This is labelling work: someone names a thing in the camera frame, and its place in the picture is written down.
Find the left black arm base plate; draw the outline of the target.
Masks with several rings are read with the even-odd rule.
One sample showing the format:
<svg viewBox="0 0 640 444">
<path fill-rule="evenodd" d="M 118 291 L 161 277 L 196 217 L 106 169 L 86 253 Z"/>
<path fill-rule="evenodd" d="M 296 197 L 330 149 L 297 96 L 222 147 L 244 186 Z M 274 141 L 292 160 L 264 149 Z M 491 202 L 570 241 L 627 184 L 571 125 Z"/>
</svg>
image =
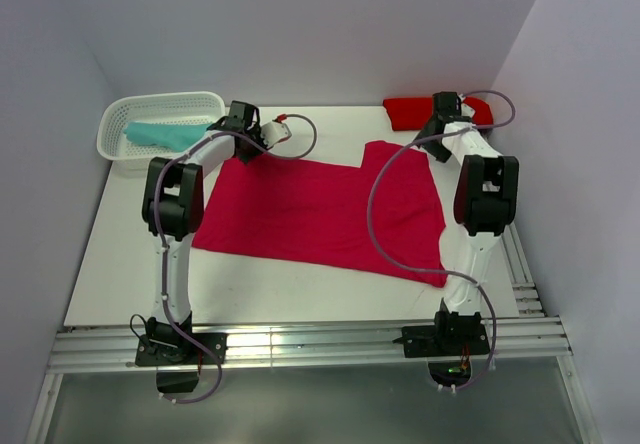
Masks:
<svg viewBox="0 0 640 444">
<path fill-rule="evenodd" d="M 178 328 L 179 332 L 156 318 L 146 320 L 140 314 L 132 315 L 129 330 L 137 340 L 134 365 L 156 368 L 156 388 L 161 398 L 176 404 L 201 402 L 211 397 L 222 383 L 228 335 L 193 333 L 191 317 Z M 205 365 L 214 365 L 217 376 L 210 390 L 193 397 Z"/>
</svg>

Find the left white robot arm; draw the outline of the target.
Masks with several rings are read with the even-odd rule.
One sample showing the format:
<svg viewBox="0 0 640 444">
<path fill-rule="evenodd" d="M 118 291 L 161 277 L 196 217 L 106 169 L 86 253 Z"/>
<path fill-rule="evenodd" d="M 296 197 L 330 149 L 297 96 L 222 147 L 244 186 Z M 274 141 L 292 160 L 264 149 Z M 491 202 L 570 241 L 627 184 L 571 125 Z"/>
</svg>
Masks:
<svg viewBox="0 0 640 444">
<path fill-rule="evenodd" d="M 159 352 L 183 363 L 195 350 L 195 339 L 181 329 L 190 322 L 189 264 L 193 239 L 204 217 L 204 179 L 234 157 L 252 158 L 268 149 L 259 109 L 234 101 L 227 115 L 209 125 L 203 136 L 174 158 L 149 164 L 142 217 L 156 238 L 158 284 L 151 317 L 166 331 Z"/>
</svg>

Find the magenta t shirt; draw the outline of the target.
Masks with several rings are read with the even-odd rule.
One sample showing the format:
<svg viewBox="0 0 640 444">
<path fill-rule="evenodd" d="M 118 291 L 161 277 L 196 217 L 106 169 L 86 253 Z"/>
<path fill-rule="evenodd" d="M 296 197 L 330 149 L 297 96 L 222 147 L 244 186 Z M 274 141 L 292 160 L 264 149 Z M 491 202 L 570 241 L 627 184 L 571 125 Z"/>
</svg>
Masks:
<svg viewBox="0 0 640 444">
<path fill-rule="evenodd" d="M 221 168 L 194 247 L 444 286 L 445 219 L 425 154 L 372 141 L 358 167 L 260 156 Z"/>
</svg>

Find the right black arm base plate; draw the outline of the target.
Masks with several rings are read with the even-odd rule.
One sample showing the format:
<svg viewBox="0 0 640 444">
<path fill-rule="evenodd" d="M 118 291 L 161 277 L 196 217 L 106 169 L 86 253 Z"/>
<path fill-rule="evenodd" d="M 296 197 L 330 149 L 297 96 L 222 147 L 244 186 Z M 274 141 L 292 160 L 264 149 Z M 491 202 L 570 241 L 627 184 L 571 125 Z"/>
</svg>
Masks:
<svg viewBox="0 0 640 444">
<path fill-rule="evenodd" d="M 439 310 L 433 324 L 404 326 L 392 343 L 402 347 L 407 359 L 445 358 L 445 361 L 428 362 L 428 369 L 437 386 L 451 390 L 471 381 L 472 357 L 490 353 L 489 338 L 479 312 L 461 315 Z"/>
</svg>

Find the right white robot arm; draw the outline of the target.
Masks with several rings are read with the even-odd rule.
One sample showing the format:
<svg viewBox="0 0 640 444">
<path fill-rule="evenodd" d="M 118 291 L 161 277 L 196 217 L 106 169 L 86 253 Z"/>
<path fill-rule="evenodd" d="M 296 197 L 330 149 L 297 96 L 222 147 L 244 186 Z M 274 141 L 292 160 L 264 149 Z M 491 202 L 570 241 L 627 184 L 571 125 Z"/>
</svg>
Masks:
<svg viewBox="0 0 640 444">
<path fill-rule="evenodd" d="M 436 161 L 460 166 L 453 218 L 462 232 L 461 250 L 445 284 L 441 309 L 459 316 L 480 312 L 494 247 L 516 214 L 519 161 L 495 150 L 464 110 L 464 97 L 435 93 L 431 116 L 419 131 L 418 147 Z"/>
</svg>

